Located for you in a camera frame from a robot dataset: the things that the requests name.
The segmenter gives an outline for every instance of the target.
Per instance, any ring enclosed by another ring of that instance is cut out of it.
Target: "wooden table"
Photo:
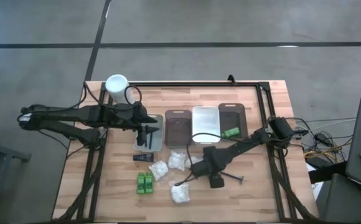
[[[293,117],[286,82],[270,81],[277,116]],[[88,82],[95,96],[99,96],[101,82]],[[245,106],[248,132],[261,128],[260,109],[256,90],[252,87],[142,87],[143,105],[149,114],[161,114],[167,110],[192,110],[194,106],[218,106],[220,103],[242,103]],[[96,104],[88,96],[81,106]],[[136,194],[138,172],[148,171],[147,162],[133,162],[137,154],[132,145],[135,133],[111,129],[108,133],[99,197],[96,208],[97,222],[253,222],[278,220],[274,199],[268,155],[265,146],[258,146],[236,158],[225,169],[233,175],[244,175],[243,185],[223,177],[225,187],[210,189],[208,178],[201,177],[189,182],[190,202],[175,204],[171,199],[171,185],[185,179],[189,171],[170,169],[165,177],[154,183],[151,195]],[[217,145],[225,147],[229,142]],[[69,153],[81,146],[70,145]],[[162,145],[155,153],[155,161],[168,162],[170,150]],[[202,146],[190,147],[192,156],[202,156]],[[65,163],[62,182],[55,205],[53,218],[61,216],[81,190],[87,150],[72,155]],[[291,187],[308,208],[317,216],[317,208],[307,167],[300,147],[289,147],[286,157]],[[282,192],[284,209],[288,206]],[[89,201],[85,214],[89,211]]]

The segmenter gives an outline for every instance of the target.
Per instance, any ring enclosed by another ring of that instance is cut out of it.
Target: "black screw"
[[[243,184],[243,179],[244,179],[244,176],[241,176],[241,177],[237,177],[235,175],[231,175],[231,174],[228,174],[228,173],[225,173],[225,172],[221,172],[221,174],[227,176],[227,177],[230,177],[230,178],[233,178],[233,179],[236,179],[238,181],[240,181],[240,185]]]

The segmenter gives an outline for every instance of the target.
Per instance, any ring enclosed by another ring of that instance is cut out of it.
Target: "green block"
[[[144,188],[146,190],[146,194],[153,193],[153,173],[150,171],[146,172],[146,176],[144,178]]]
[[[232,128],[223,132],[226,138],[230,138],[240,134],[239,128]]]
[[[138,178],[137,178],[136,182],[137,182],[136,193],[137,194],[145,194],[144,173],[140,172],[138,174]]]

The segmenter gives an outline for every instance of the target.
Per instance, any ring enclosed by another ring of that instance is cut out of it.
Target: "white cup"
[[[127,86],[129,86],[128,80],[120,74],[112,75],[106,81],[106,90],[115,103],[127,103],[124,96],[124,90]],[[131,104],[135,102],[131,88],[126,90],[126,98]]]

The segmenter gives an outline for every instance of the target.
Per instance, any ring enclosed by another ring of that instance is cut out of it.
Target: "gray floor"
[[[104,0],[0,0],[0,44],[93,43]],[[361,1],[113,0],[102,42],[361,41]],[[79,97],[91,49],[0,49],[0,144],[29,152],[15,162],[0,223],[50,219],[65,149],[16,123],[22,106],[68,106]],[[284,79],[296,116],[353,117],[361,47],[100,49],[92,80]],[[312,128],[324,123],[311,123]],[[333,136],[354,124],[331,126]]]

